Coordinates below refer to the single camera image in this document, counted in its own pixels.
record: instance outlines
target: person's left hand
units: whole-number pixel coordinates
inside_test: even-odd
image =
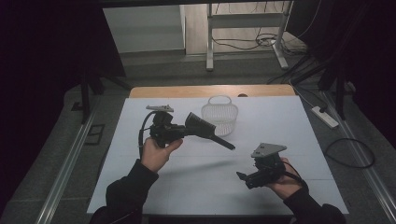
[[[159,147],[157,142],[151,137],[147,138],[143,145],[142,164],[150,169],[150,171],[157,173],[169,161],[171,153],[178,149],[183,140],[180,138],[171,142],[167,147]]]

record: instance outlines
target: metal frame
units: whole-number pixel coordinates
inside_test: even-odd
[[[213,29],[221,28],[254,28],[254,27],[279,27],[276,40],[273,40],[272,47],[282,69],[289,69],[282,51],[282,37],[288,22],[292,2],[288,3],[282,13],[255,13],[255,14],[233,14],[233,15],[213,15],[212,4],[207,4],[207,51],[206,70],[213,71]]]

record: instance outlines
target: gray floor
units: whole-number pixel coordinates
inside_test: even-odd
[[[293,65],[301,56],[290,56],[288,62]],[[186,57],[179,54],[143,54],[123,55],[127,77],[123,81],[134,86],[172,86],[172,85],[213,85],[213,84],[263,84],[270,77],[283,74],[279,69],[274,53],[249,53],[218,55],[215,71],[205,70],[204,56]],[[318,92],[316,83],[319,76],[311,77],[302,86]],[[104,95],[92,96],[99,99],[99,107],[92,125],[104,124],[103,137],[97,146],[85,145],[76,162],[62,199],[51,223],[88,223],[86,214],[92,196],[99,169],[106,155],[122,104],[129,92],[103,79],[106,86]],[[310,94],[302,94],[312,104],[318,100]],[[79,87],[70,90],[64,97],[64,110],[54,126],[47,143],[23,179],[1,218],[1,223],[34,223],[52,187],[64,158],[68,153],[80,128],[81,112],[71,111],[74,102],[80,102]],[[326,148],[330,142],[343,137],[339,129],[331,130],[304,103],[317,139]],[[353,103],[351,95],[346,96],[346,121],[352,127],[358,139],[365,142],[375,153],[375,169],[382,176],[386,186],[396,197],[394,163],[395,149],[381,133],[367,120]],[[86,142],[95,142],[95,136]],[[342,160],[354,161],[347,144],[340,144],[332,152]],[[328,160],[335,181],[349,210],[348,223],[386,224],[390,223],[380,202],[368,185],[361,170],[349,169]]]

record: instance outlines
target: wire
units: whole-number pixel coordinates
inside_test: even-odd
[[[271,37],[259,38],[262,35],[271,35]],[[259,33],[256,36],[257,44],[260,45],[260,46],[263,46],[263,47],[271,47],[271,46],[273,46],[275,44],[275,42],[271,43],[271,42],[269,42],[269,40],[276,40],[276,35],[274,35],[274,34],[260,34]]]
[[[311,66],[315,61],[316,61],[316,60],[313,60],[311,63],[309,63],[309,64],[308,64],[307,66],[305,66],[304,68],[302,68],[302,69],[300,69],[300,70],[298,70],[298,71],[295,71],[295,72],[291,73],[289,79],[291,79],[292,77],[294,77],[294,76],[296,76],[297,74],[299,74],[299,73],[301,73],[302,71],[304,71],[306,68],[308,68],[309,66]],[[286,81],[286,77],[284,77],[280,83],[281,83],[281,84],[284,84],[285,81]]]
[[[151,115],[157,114],[157,113],[158,113],[157,111],[149,112],[148,115],[145,117],[145,120],[143,121],[142,128],[139,130],[139,136],[138,136],[137,141],[138,141],[138,144],[139,144],[139,156],[140,156],[140,159],[142,159],[142,156],[143,156],[143,132],[146,130],[145,129],[146,122],[148,121],[149,117],[151,117]]]
[[[361,144],[362,146],[364,146],[364,148],[366,148],[366,151],[369,152],[369,154],[371,155],[372,161],[371,161],[368,165],[364,165],[364,166],[355,166],[355,165],[347,164],[347,163],[345,163],[345,162],[343,162],[343,161],[339,161],[339,160],[337,160],[335,157],[329,155],[329,150],[330,150],[330,148],[331,148],[334,144],[336,144],[336,143],[338,143],[338,142],[340,142],[340,141],[354,141],[354,142],[357,142],[357,143]],[[359,141],[359,140],[354,139],[354,138],[340,138],[340,139],[337,139],[337,140],[333,141],[332,143],[330,143],[330,144],[326,147],[326,149],[325,149],[325,151],[324,151],[324,155],[327,156],[329,159],[331,159],[331,160],[333,160],[333,161],[335,161],[335,162],[337,162],[337,163],[339,163],[339,164],[341,164],[341,165],[344,165],[344,166],[346,166],[346,167],[348,167],[348,168],[366,169],[366,168],[372,167],[372,166],[375,164],[375,154],[374,154],[374,152],[373,152],[366,144],[364,144],[362,141]]]
[[[309,26],[306,27],[305,31],[303,31],[300,35],[296,36],[295,38],[289,40],[288,43],[289,43],[290,41],[293,41],[293,40],[295,40],[295,39],[300,38],[301,36],[303,36],[303,35],[311,28],[312,24],[314,23],[315,19],[317,18],[317,15],[318,15],[318,12],[319,12],[319,8],[320,8],[320,5],[321,5],[321,2],[322,2],[322,0],[319,1],[318,7],[317,7],[317,11],[315,12],[314,18],[312,19],[312,21],[311,21],[311,23],[309,24]]]
[[[265,1],[264,12],[265,12],[265,10],[267,10],[267,4],[268,4],[268,1]]]
[[[243,48],[239,48],[239,47],[234,46],[234,45],[219,43],[219,42],[218,42],[215,38],[213,38],[213,37],[212,37],[212,39],[213,39],[213,41],[214,41],[216,44],[218,44],[218,45],[228,46],[228,47],[231,47],[231,48],[234,48],[234,49],[248,50],[248,49],[256,49],[256,48],[260,47],[260,45],[257,45],[257,46],[252,47],[252,48],[243,49]]]
[[[278,12],[277,9],[276,9],[276,2],[274,2],[274,9],[275,9],[276,12]]]
[[[218,3],[218,6],[216,7],[216,12],[215,12],[215,14],[218,14],[219,6],[220,6],[220,3]]]
[[[293,171],[297,174],[297,176],[299,176],[301,178],[300,174],[297,172],[297,170],[290,163],[288,163],[286,161],[282,161],[282,162],[289,165],[291,167],[291,169],[293,169]]]
[[[305,55],[306,54],[306,48],[304,50],[291,50],[286,46],[286,42],[285,40],[282,38],[281,40],[281,44],[282,44],[282,49],[283,51],[290,55],[290,56],[294,56],[294,55]]]
[[[267,81],[267,85],[273,83],[275,80],[282,78],[282,77],[286,77],[289,76],[291,73],[293,73],[294,70],[296,70],[298,67],[300,67],[303,63],[305,63],[309,58],[311,57],[310,54],[306,54],[304,57],[302,57],[300,59],[299,62],[297,62],[297,64],[295,64],[291,69],[289,69],[287,72],[285,72],[283,75],[278,76],[278,77],[272,77],[270,79],[268,79]]]
[[[315,96],[318,100],[320,100],[324,105],[326,105],[325,107],[327,108],[327,104],[326,104],[326,102],[324,102],[320,97],[318,97],[316,94],[314,94],[312,91],[309,91],[309,90],[307,90],[307,89],[304,89],[303,87],[298,87],[298,88],[300,88],[301,90],[303,90],[303,91],[306,91],[306,92],[308,92],[308,93],[311,93],[313,96]]]
[[[303,97],[303,95],[302,95],[293,85],[291,85],[291,86],[294,88],[295,91],[297,91],[298,95],[299,95],[307,104],[311,105],[312,108],[315,107],[315,106],[312,105],[308,100],[306,100],[305,97]]]
[[[254,9],[253,9],[252,11],[250,11],[249,13],[253,13],[254,11],[256,11],[258,6],[259,6],[259,2],[256,2],[256,6],[255,6]],[[233,14],[233,13],[231,12],[231,3],[228,4],[228,12],[229,12],[230,14]]]
[[[255,39],[236,39],[236,38],[230,38],[230,39],[216,39],[216,40],[217,40],[217,41],[233,40],[233,41],[256,42]]]

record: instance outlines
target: silver mounting plate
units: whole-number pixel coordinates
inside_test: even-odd
[[[251,157],[263,158],[263,157],[271,156],[286,149],[287,147],[285,146],[260,143],[260,145],[256,148],[256,150],[254,150],[253,153],[251,154]]]

